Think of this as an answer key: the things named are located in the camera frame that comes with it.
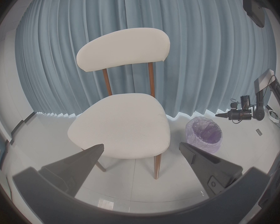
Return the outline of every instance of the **white cushioned backrest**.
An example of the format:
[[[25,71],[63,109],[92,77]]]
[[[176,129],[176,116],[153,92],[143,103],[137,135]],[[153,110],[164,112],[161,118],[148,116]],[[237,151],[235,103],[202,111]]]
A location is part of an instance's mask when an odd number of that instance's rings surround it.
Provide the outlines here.
[[[130,28],[103,35],[83,46],[77,64],[85,71],[164,61],[170,40],[156,28]]]

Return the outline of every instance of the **chair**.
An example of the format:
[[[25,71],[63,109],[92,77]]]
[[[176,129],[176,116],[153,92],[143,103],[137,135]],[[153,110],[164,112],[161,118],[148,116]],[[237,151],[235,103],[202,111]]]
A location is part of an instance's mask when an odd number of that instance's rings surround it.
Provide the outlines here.
[[[103,35],[83,46],[77,64],[84,71],[103,70],[109,96],[84,111],[69,127],[68,137],[80,148],[104,144],[103,156],[118,159],[154,157],[159,176],[161,154],[170,143],[165,111],[155,99],[153,62],[164,61],[170,41],[155,28],[130,28]],[[148,63],[151,94],[112,95],[107,68]],[[100,163],[97,166],[105,171]]]

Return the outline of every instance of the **purple trash can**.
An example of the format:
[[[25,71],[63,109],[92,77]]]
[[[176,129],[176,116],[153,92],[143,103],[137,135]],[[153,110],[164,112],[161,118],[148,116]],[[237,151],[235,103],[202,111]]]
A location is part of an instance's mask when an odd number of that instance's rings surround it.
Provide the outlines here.
[[[213,154],[221,146],[223,133],[217,123],[199,116],[187,123],[186,137],[187,143]]]

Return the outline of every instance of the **chair leg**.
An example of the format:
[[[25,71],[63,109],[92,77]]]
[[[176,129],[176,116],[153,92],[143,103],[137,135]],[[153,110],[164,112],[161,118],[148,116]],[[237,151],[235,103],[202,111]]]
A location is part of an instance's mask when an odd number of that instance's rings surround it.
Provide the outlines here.
[[[160,166],[161,166],[161,156],[162,154],[159,154],[157,156],[153,157],[153,163],[154,163],[154,170],[155,170],[155,179],[158,179],[159,177],[159,171],[160,171]]]
[[[97,161],[96,166],[102,171],[105,172],[106,169],[99,163],[99,161]]]

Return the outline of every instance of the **curtain fold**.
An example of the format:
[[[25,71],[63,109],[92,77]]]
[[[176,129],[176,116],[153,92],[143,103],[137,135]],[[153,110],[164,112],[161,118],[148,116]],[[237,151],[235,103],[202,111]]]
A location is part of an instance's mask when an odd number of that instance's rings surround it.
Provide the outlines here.
[[[254,80],[276,70],[276,45],[265,13],[257,27],[242,0],[33,0],[16,33],[16,62],[35,112],[80,114],[108,95],[102,71],[84,72],[78,51],[102,35],[137,27],[163,30],[170,52],[154,66],[156,98],[166,114],[229,108]],[[108,69],[113,94],[150,93],[147,64]],[[270,92],[265,95],[265,104]]]

